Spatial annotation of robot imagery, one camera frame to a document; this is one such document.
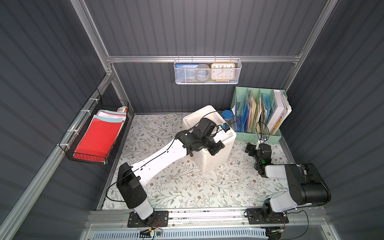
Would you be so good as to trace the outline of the white plastic drawer cabinet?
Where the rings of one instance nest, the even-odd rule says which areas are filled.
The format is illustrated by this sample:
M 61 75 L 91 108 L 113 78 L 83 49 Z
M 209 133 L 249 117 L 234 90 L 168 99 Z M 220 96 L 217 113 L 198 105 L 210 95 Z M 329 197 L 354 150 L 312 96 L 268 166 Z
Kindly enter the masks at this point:
M 215 128 L 212 132 L 215 135 L 214 140 L 215 142 L 222 141 L 225 145 L 225 147 L 214 156 L 211 155 L 207 149 L 191 153 L 192 159 L 195 161 L 195 164 L 200 171 L 202 173 L 208 173 L 228 161 L 237 134 L 232 128 L 228 131 L 222 129 L 222 125 L 225 124 L 226 121 L 211 105 L 207 105 L 184 117 L 184 129 L 187 130 L 195 126 L 201 118 L 208 118 L 219 126 L 218 129 Z

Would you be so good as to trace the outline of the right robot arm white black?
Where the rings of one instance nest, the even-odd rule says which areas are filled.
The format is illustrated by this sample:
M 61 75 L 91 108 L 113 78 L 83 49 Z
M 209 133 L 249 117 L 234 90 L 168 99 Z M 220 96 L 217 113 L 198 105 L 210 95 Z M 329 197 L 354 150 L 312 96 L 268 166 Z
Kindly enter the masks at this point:
M 267 144 L 248 143 L 245 152 L 255 159 L 254 168 L 267 179 L 281 179 L 288 190 L 264 201 L 261 210 L 251 217 L 260 216 L 271 221 L 285 212 L 306 206 L 322 206 L 331 200 L 331 192 L 314 164 L 273 164 L 272 148 Z

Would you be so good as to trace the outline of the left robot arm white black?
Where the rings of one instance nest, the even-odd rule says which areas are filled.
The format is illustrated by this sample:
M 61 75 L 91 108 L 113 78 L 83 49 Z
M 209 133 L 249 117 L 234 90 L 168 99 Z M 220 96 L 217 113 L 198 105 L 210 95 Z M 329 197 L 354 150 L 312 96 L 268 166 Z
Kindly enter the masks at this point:
M 175 161 L 187 155 L 207 149 L 214 156 L 225 145 L 221 140 L 214 140 L 213 131 L 219 132 L 219 126 L 208 118 L 202 118 L 190 130 L 183 130 L 164 148 L 145 160 L 133 165 L 127 163 L 119 167 L 116 186 L 129 209 L 134 210 L 143 222 L 155 217 L 144 186 L 159 172 Z

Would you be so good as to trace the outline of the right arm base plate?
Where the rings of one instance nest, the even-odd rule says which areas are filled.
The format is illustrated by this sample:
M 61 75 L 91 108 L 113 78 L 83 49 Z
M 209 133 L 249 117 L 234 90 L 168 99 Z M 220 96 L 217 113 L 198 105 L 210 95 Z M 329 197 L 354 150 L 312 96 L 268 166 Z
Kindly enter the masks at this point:
M 287 224 L 289 219 L 283 213 L 275 213 L 262 208 L 250 208 L 243 212 L 250 225 Z

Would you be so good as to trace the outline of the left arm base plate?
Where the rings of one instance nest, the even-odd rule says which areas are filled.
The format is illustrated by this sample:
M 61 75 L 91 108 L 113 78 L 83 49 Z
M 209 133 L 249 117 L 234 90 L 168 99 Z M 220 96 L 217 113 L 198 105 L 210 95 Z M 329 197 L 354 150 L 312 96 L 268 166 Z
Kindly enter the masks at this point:
M 167 227 L 169 221 L 168 211 L 154 211 L 147 219 L 142 220 L 136 212 L 129 215 L 128 228 Z

